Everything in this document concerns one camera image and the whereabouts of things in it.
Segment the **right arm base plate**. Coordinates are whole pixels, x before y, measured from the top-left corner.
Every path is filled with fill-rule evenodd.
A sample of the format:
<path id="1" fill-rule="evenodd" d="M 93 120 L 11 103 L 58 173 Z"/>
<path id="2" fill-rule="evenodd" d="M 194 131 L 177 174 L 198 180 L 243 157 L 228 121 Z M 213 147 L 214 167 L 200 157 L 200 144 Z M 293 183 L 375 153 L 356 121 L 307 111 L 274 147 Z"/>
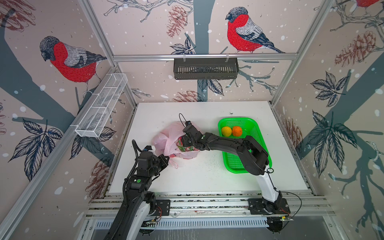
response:
<path id="1" fill-rule="evenodd" d="M 288 202 L 284 198 L 270 202 L 265 199 L 248 199 L 248 210 L 252 215 L 290 215 Z"/>

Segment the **pink plastic bag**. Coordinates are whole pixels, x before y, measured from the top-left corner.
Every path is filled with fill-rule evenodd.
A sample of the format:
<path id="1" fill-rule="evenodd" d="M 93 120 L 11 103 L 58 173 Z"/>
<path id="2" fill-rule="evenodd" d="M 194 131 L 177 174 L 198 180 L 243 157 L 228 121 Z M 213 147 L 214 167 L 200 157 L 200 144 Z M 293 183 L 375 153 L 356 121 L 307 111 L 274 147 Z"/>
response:
<path id="1" fill-rule="evenodd" d="M 185 160 L 194 159 L 197 157 L 199 150 L 189 147 L 186 152 L 181 152 L 176 146 L 179 137 L 184 135 L 184 126 L 180 122 L 174 122 L 168 125 L 165 129 L 156 134 L 152 139 L 152 146 L 155 147 L 156 155 L 163 154 L 170 157 L 170 164 L 177 169 L 179 166 L 172 158 L 181 158 Z"/>

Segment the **yellow orange fruit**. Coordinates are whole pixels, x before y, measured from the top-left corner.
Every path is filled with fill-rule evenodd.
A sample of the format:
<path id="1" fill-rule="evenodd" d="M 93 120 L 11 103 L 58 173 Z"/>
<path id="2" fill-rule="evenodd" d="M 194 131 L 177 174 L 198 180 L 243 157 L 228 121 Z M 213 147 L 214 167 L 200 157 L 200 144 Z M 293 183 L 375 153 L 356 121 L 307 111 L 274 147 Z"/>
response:
<path id="1" fill-rule="evenodd" d="M 229 137 L 232 135 L 232 129 L 230 127 L 222 127 L 221 128 L 221 133 L 224 137 Z"/>

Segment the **red dragon fruit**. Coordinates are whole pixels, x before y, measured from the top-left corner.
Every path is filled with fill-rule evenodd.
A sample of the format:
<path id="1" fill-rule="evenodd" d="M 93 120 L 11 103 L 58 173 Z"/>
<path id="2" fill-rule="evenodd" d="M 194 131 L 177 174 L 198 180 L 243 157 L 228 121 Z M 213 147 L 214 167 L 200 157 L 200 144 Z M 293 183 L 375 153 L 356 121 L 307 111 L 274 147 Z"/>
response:
<path id="1" fill-rule="evenodd" d="M 178 147 L 178 149 L 181 151 L 181 152 L 186 152 L 188 150 L 188 148 L 186 148 L 184 145 L 183 145 L 183 137 L 179 137 L 177 142 L 176 142 L 176 146 Z"/>

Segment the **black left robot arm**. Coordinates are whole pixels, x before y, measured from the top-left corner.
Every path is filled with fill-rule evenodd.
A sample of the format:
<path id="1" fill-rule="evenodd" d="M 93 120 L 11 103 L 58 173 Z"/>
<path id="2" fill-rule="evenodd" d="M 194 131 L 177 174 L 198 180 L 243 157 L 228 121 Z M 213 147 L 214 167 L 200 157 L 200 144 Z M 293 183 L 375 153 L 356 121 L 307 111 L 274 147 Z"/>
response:
<path id="1" fill-rule="evenodd" d="M 169 157 L 141 152 L 123 183 L 123 202 L 107 232 L 106 240 L 135 240 L 148 214 L 155 211 L 156 197 L 149 188 L 153 178 L 169 165 Z"/>

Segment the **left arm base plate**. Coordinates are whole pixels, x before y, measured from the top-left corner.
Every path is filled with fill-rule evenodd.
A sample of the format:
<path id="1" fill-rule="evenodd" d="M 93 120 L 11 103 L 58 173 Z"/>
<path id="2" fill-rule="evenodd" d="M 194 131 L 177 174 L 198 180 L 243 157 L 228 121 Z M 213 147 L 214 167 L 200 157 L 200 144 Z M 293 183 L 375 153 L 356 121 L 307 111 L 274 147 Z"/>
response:
<path id="1" fill-rule="evenodd" d="M 155 208 L 150 211 L 150 216 L 169 216 L 170 214 L 170 200 L 156 200 Z"/>

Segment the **orange tangerine fruit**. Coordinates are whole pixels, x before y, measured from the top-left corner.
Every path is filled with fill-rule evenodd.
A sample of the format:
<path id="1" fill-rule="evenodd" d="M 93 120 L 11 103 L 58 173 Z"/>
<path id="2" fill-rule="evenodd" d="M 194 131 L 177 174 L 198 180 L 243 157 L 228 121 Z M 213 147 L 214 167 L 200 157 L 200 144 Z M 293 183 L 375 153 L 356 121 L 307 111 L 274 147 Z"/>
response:
<path id="1" fill-rule="evenodd" d="M 234 127 L 232 128 L 232 135 L 233 135 L 234 137 L 241 137 L 242 134 L 243 134 L 243 129 L 242 129 L 241 127 L 239 127 L 239 126 L 234 126 Z"/>

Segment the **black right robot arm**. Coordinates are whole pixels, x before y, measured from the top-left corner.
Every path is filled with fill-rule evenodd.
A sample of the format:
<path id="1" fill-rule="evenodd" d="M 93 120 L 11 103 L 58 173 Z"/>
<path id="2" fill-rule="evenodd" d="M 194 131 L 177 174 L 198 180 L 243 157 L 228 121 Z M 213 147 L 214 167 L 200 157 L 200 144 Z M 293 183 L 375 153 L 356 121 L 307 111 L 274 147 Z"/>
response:
<path id="1" fill-rule="evenodd" d="M 231 139 L 212 133 L 202 134 L 190 121 L 185 123 L 183 132 L 184 147 L 194 147 L 199 151 L 222 151 L 240 158 L 244 169 L 256 176 L 262 191 L 264 208 L 261 213 L 272 214 L 285 205 L 281 192 L 274 186 L 268 172 L 269 154 L 252 136 Z"/>

